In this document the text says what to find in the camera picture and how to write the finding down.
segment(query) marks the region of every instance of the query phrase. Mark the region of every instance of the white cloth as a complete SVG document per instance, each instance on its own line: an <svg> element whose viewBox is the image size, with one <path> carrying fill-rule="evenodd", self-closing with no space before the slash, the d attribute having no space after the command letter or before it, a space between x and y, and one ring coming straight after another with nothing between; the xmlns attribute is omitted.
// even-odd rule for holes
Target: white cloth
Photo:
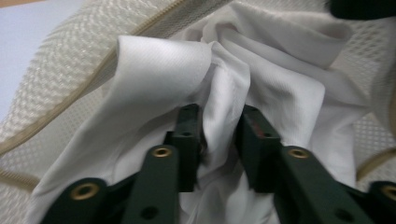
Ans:
<svg viewBox="0 0 396 224"><path fill-rule="evenodd" d="M105 102L35 189L27 222L39 223L78 179L111 185L137 172L145 152L173 129L177 109L190 103L204 111L207 153L199 189L181 194L181 223L272 222L271 195L248 189L231 145L244 104L260 109L284 145L313 150L335 178L353 185L351 125L366 102L329 68L350 35L322 14L230 4L174 40L121 36Z"/></svg>

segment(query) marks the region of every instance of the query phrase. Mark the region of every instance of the brass screw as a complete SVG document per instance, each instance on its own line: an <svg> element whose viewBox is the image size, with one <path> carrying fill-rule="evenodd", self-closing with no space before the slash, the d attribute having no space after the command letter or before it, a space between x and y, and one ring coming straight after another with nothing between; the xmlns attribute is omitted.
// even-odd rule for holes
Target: brass screw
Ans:
<svg viewBox="0 0 396 224"><path fill-rule="evenodd" d="M294 148L289 150L289 155L298 159L306 159L309 157L309 154L306 153L304 150Z"/></svg>
<svg viewBox="0 0 396 224"><path fill-rule="evenodd" d="M155 156L155 157L168 157L171 154L172 154L172 151L169 148L166 148L166 147L156 148L152 152L152 155Z"/></svg>
<svg viewBox="0 0 396 224"><path fill-rule="evenodd" d="M386 185L382 187L382 193L384 193L388 198L396 201L396 187L391 185Z"/></svg>
<svg viewBox="0 0 396 224"><path fill-rule="evenodd" d="M73 189L70 193L70 197L76 201L86 200L93 197L98 191L99 187L96 184L86 183Z"/></svg>

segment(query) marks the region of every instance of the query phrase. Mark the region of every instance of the crumpled cloth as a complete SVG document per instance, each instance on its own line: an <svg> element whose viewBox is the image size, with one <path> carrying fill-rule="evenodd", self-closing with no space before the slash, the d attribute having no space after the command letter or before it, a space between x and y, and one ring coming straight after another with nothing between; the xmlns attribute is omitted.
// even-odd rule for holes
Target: crumpled cloth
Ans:
<svg viewBox="0 0 396 224"><path fill-rule="evenodd" d="M84 177L108 185L139 171L173 130L180 107L203 109L207 149L198 188L180 194L180 223L277 223L272 195L248 188L231 144L244 104L260 109L285 146L312 150L354 185L352 123L367 103L331 68L351 36L326 14L230 4L171 40L120 36L118 68L102 106L76 132L33 193L27 223Z"/></svg>

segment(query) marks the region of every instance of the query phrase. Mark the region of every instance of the mesh laundry bag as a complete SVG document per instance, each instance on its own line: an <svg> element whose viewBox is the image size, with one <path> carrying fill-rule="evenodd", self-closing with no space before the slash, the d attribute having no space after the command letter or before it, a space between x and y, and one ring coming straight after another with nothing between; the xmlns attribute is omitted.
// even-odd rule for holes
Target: mesh laundry bag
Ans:
<svg viewBox="0 0 396 224"><path fill-rule="evenodd" d="M56 28L32 60L0 125L2 223L22 223L30 191L101 104L107 84L101 86L117 66L118 35L169 38L203 17L210 19L229 2L97 0ZM318 0L241 2L270 11L328 13ZM355 123L357 187L366 190L374 180L396 181L396 141L390 131L396 20L340 22L353 36L331 68L346 73L372 108Z"/></svg>

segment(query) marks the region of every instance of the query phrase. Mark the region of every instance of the wooden surface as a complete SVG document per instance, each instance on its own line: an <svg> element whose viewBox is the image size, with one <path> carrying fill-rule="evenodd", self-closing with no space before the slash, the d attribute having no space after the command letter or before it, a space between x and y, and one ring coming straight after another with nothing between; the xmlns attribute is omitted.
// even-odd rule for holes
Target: wooden surface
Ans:
<svg viewBox="0 0 396 224"><path fill-rule="evenodd" d="M43 0L0 0L0 7L11 7L26 3L39 2Z"/></svg>

